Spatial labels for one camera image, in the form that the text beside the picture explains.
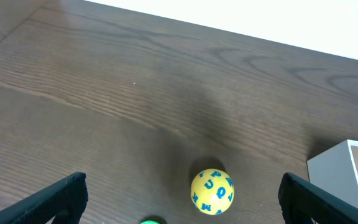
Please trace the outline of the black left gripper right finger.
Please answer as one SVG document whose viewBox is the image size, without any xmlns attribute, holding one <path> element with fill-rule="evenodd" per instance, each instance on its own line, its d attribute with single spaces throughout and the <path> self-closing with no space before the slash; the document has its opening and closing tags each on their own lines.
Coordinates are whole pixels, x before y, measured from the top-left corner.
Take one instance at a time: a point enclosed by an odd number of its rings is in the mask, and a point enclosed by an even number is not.
<svg viewBox="0 0 358 224">
<path fill-rule="evenodd" d="M 283 175 L 278 200 L 286 224 L 358 224 L 358 208 L 297 175 Z"/>
</svg>

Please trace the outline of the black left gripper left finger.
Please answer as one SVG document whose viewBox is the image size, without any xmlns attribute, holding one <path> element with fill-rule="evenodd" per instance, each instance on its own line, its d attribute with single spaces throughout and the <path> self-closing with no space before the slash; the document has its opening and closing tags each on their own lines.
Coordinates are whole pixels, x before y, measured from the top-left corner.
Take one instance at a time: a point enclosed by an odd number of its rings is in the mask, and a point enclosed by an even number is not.
<svg viewBox="0 0 358 224">
<path fill-rule="evenodd" d="M 86 174 L 75 172 L 0 211 L 0 224 L 78 224 L 88 202 Z"/>
</svg>

